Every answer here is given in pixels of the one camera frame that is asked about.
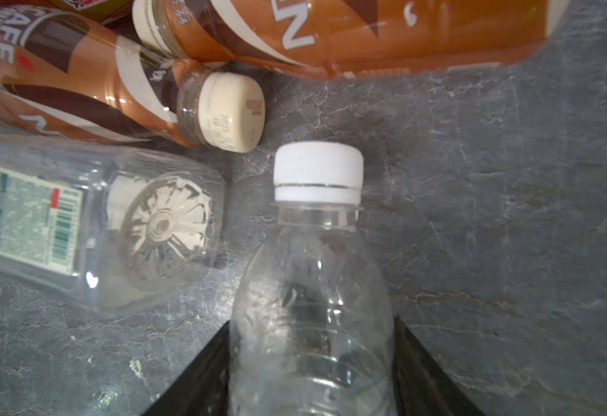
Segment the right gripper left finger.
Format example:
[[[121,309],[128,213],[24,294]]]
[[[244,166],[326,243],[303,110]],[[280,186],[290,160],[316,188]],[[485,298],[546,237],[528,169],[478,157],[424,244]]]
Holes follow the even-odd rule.
[[[227,321],[143,416],[226,416],[230,367]]]

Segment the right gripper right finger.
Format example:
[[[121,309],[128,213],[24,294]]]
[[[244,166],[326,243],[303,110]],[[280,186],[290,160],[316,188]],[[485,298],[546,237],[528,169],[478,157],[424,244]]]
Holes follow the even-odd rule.
[[[484,416],[400,317],[395,317],[393,383],[400,416]]]

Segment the clear unlabelled bottle white cap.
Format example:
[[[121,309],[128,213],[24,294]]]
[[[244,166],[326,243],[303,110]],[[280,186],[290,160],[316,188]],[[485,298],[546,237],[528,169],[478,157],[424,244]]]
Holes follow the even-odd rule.
[[[395,414],[394,314],[357,230],[363,174],[345,144],[277,150],[278,224],[232,307],[229,414]]]

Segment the clear bottle green label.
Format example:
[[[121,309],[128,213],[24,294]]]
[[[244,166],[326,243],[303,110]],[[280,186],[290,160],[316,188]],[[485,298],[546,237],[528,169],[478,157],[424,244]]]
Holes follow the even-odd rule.
[[[0,273],[101,317],[213,268],[221,174],[175,154],[0,133]]]

